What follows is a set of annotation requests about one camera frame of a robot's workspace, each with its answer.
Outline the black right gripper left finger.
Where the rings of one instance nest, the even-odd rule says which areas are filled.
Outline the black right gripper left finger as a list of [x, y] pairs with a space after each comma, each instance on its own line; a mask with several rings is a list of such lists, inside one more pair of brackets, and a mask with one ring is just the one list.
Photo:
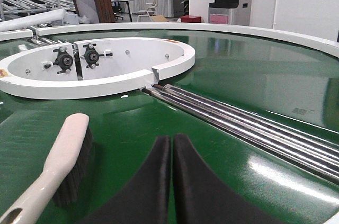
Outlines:
[[171, 138], [158, 136], [127, 184], [78, 223], [167, 223], [170, 179]]

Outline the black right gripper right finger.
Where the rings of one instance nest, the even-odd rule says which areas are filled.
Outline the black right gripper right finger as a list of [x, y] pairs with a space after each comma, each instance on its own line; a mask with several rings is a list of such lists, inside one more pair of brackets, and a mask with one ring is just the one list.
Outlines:
[[174, 136], [173, 185], [177, 223], [280, 223], [226, 185], [183, 133]]

